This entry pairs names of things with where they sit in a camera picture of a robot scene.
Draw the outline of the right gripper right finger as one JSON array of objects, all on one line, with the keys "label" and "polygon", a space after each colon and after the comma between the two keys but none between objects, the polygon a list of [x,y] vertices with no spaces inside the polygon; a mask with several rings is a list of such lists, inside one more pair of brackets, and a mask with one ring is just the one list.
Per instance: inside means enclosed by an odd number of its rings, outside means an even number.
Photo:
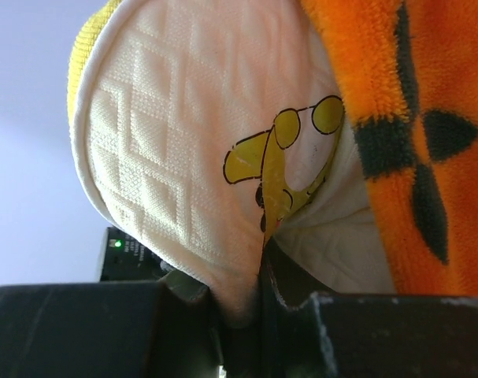
[{"label": "right gripper right finger", "polygon": [[478,298],[339,294],[274,242],[260,281],[265,377],[478,377]]}]

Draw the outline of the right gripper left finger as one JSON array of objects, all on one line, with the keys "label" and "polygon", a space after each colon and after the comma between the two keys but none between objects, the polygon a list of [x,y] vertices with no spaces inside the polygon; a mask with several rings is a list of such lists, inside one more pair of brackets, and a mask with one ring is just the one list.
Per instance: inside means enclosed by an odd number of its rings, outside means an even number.
[{"label": "right gripper left finger", "polygon": [[160,280],[0,287],[0,377],[216,377],[209,289]]}]

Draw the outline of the cream pillow yellow edge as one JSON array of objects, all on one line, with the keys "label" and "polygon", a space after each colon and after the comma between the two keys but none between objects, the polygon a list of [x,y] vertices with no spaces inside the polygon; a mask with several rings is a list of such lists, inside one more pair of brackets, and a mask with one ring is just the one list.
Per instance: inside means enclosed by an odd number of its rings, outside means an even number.
[{"label": "cream pillow yellow edge", "polygon": [[257,314],[269,243],[340,293],[390,294],[358,149],[297,1],[109,1],[76,37],[72,155],[100,214]]}]

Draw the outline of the orange patterned pillowcase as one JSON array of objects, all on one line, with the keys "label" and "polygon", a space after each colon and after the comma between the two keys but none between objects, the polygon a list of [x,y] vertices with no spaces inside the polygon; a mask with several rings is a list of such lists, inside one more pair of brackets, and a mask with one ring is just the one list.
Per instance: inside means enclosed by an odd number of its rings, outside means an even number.
[{"label": "orange patterned pillowcase", "polygon": [[305,1],[401,294],[478,297],[478,1]]}]

